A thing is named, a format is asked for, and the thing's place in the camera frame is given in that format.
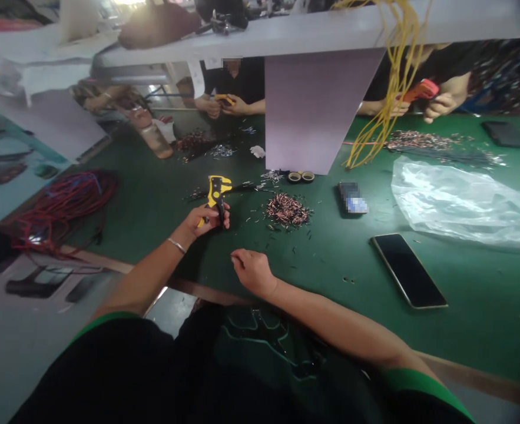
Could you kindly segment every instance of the plastic bottle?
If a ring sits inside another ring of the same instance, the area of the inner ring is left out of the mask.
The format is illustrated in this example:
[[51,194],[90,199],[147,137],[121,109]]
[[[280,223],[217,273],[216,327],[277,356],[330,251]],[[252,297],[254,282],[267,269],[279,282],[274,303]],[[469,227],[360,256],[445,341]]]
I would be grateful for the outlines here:
[[152,116],[146,109],[136,109],[129,113],[130,122],[138,130],[146,144],[160,159],[167,159],[173,155],[173,148],[167,142],[159,128],[152,122]]
[[173,155],[173,148],[164,138],[155,123],[152,122],[148,127],[139,129],[138,132],[154,154],[160,159],[167,159]]

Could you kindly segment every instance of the wire stripper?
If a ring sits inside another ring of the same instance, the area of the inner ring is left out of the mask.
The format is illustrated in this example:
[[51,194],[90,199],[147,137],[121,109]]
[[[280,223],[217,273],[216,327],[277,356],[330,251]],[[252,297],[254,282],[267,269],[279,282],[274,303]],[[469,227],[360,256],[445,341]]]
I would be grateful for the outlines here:
[[403,101],[413,103],[418,98],[432,99],[438,95],[440,89],[429,79],[423,79],[403,96]]
[[214,99],[224,106],[234,106],[236,104],[236,102],[226,94],[215,94]]
[[[220,219],[221,226],[224,228],[224,196],[223,194],[227,191],[232,190],[232,181],[228,178],[221,177],[220,175],[211,175],[208,178],[208,203],[205,207],[218,208],[218,217]],[[202,227],[205,223],[208,223],[208,218],[201,218],[197,227]]]

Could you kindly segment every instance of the yellow wire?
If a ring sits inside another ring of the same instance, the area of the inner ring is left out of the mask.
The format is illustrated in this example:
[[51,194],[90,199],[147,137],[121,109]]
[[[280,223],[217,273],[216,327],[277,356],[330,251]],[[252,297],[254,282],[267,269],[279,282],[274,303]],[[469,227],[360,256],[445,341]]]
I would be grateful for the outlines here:
[[[332,6],[332,9],[345,9],[352,6],[354,9],[356,9],[364,7],[367,3],[369,3],[369,1],[370,0],[366,0],[361,4],[354,6],[354,4],[358,2],[357,0],[340,0]],[[432,4],[432,0],[430,0],[426,10],[423,28],[421,29],[419,25],[419,17],[408,0],[373,0],[373,2],[379,8],[380,18],[382,20],[384,32],[386,34],[387,25],[383,16],[382,5],[385,4],[389,7],[389,11],[396,21],[395,30],[393,31],[392,36],[387,37],[385,40],[387,56],[391,62],[391,70],[389,73],[387,95],[383,109],[377,115],[375,115],[364,126],[364,128],[362,128],[360,134],[358,134],[352,145],[350,157],[342,164],[343,166],[346,165],[346,167],[350,169],[371,161],[382,149],[385,141],[387,140],[387,137],[393,130],[393,126],[397,121],[397,117],[393,117],[392,119],[391,114],[393,113],[393,109],[398,102],[396,97],[398,96],[398,93],[400,93],[400,99],[405,96],[405,94],[409,91],[409,88],[411,87],[415,77],[418,66],[414,66],[411,75],[409,75],[409,68],[411,63],[410,59],[415,57],[416,62],[420,62],[423,53],[424,39],[419,39],[419,36],[421,35],[421,30],[426,33],[430,6]],[[406,61],[405,69],[401,69],[405,46],[409,44],[410,47],[408,50],[408,60]],[[374,138],[374,134],[376,132],[377,135],[375,136],[375,144],[372,146],[372,149],[369,151],[369,153],[360,160],[360,154],[362,153],[364,146],[372,138]]]

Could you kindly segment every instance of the red wire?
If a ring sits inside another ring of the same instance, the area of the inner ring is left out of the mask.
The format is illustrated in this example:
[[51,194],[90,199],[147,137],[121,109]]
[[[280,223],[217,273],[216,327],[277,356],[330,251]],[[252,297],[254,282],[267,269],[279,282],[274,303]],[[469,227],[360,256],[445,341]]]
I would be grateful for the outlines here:
[[104,216],[94,237],[71,254],[61,252],[64,240],[82,224],[83,218],[102,210],[118,187],[117,178],[107,171],[66,175],[44,188],[36,204],[17,218],[18,237],[13,239],[16,249],[36,250],[65,258],[84,249],[104,226]]

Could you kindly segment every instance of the hand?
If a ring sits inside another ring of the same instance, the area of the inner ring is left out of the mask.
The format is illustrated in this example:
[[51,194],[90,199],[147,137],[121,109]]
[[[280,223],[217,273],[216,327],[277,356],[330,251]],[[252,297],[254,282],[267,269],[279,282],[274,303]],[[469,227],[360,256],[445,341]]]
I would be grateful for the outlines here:
[[234,106],[223,106],[223,113],[225,115],[242,116],[247,115],[250,106],[240,97],[233,94],[227,94],[228,98],[235,102]]
[[97,97],[89,97],[85,99],[85,103],[83,103],[83,107],[87,109],[89,112],[94,113],[103,110],[111,99],[109,99],[105,95],[100,95]]
[[397,97],[395,98],[395,103],[393,105],[393,110],[391,111],[391,117],[399,117],[405,115],[409,111],[409,106],[411,103],[407,103],[401,100],[401,93],[397,93]]
[[205,112],[211,119],[218,119],[220,116],[220,104],[214,100],[205,103]]
[[238,249],[231,253],[231,259],[242,285],[256,296],[268,300],[279,281],[271,273],[267,256],[253,250]]
[[[206,232],[212,230],[213,228],[216,228],[220,226],[220,217],[218,216],[218,210],[215,207],[214,209],[211,208],[205,208],[206,205],[200,206],[198,208],[195,208],[189,212],[189,215],[187,215],[187,218],[181,223],[179,227],[175,230],[177,232],[180,230],[183,232],[183,235],[185,236],[185,239],[187,239],[188,236],[191,236],[192,239],[190,240],[191,243],[195,241],[195,239],[199,236],[202,236]],[[224,228],[227,230],[230,228],[230,212],[228,212],[228,209],[230,209],[230,205],[228,203],[224,204]],[[201,218],[208,218],[208,223],[204,223],[202,227],[197,227],[199,225],[199,222],[201,222]]]
[[456,100],[450,93],[444,93],[429,102],[425,110],[425,122],[431,124],[432,121],[441,115],[448,115],[458,107]]

